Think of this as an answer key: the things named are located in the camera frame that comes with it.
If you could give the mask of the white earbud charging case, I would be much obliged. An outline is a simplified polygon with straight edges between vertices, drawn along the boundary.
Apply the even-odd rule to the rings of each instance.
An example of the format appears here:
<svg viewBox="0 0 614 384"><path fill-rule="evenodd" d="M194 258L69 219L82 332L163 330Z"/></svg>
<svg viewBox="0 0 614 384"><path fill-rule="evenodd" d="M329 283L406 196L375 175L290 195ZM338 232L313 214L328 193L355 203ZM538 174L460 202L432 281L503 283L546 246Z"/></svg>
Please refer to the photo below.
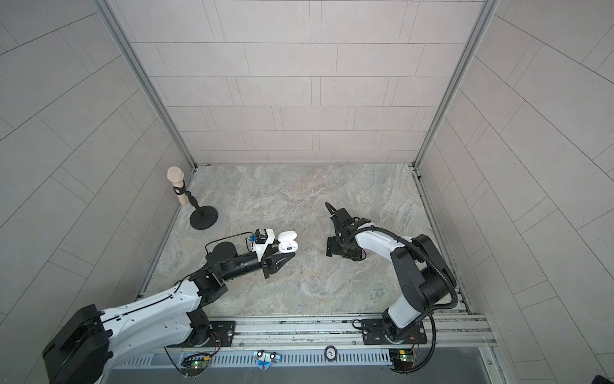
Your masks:
<svg viewBox="0 0 614 384"><path fill-rule="evenodd" d="M294 230L281 232L277 236L278 240L278 252L287 254L295 253L298 250L297 232Z"/></svg>

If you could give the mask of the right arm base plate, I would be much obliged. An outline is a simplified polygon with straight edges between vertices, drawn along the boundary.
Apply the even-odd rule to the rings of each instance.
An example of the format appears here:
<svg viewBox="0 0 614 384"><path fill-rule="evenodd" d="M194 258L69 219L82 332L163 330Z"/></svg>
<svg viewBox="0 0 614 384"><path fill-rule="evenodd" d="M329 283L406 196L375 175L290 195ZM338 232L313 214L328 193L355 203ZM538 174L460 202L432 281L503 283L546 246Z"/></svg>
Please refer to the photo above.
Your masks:
<svg viewBox="0 0 614 384"><path fill-rule="evenodd" d="M353 321L353 327L361 331L366 346L427 344L423 322L413 323L398 330L393 323L382 318L363 318Z"/></svg>

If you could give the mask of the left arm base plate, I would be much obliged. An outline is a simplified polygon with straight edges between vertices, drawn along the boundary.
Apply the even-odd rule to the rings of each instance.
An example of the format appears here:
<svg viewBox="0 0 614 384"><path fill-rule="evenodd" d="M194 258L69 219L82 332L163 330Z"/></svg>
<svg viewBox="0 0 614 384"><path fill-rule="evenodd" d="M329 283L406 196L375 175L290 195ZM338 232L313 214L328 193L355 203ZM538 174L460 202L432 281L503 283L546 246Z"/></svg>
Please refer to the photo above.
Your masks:
<svg viewBox="0 0 614 384"><path fill-rule="evenodd" d="M206 348L231 347L235 327L234 321L213 321L205 326L200 326L194 331L190 345Z"/></svg>

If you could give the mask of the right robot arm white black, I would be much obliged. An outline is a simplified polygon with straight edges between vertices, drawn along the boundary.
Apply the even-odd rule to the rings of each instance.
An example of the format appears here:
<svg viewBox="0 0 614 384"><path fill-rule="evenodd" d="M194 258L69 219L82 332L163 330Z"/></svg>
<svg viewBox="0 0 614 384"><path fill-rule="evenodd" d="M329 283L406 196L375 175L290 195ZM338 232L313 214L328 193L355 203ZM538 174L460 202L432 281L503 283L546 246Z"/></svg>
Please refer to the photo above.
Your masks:
<svg viewBox="0 0 614 384"><path fill-rule="evenodd" d="M401 297L382 315L384 335L390 342L405 341L412 328L435 310L456 307L457 282L430 237L404 238L369 219L352 217L344 208L325 206L335 230L327 240L328 257L360 262L371 252L393 264Z"/></svg>

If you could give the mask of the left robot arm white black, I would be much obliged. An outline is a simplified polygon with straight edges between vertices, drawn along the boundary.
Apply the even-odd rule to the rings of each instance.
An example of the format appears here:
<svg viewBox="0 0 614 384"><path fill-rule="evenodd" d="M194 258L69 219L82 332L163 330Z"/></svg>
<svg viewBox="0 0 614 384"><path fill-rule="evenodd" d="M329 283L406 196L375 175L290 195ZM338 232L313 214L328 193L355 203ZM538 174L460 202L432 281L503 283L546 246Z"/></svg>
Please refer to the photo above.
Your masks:
<svg viewBox="0 0 614 384"><path fill-rule="evenodd" d="M175 286L120 307L78 310L43 350L51 383L95 383L131 358L163 347L199 347L224 339L204 312L228 291L226 281L256 270L277 273L295 256L294 240L255 244L238 254L231 242L219 243L206 264Z"/></svg>

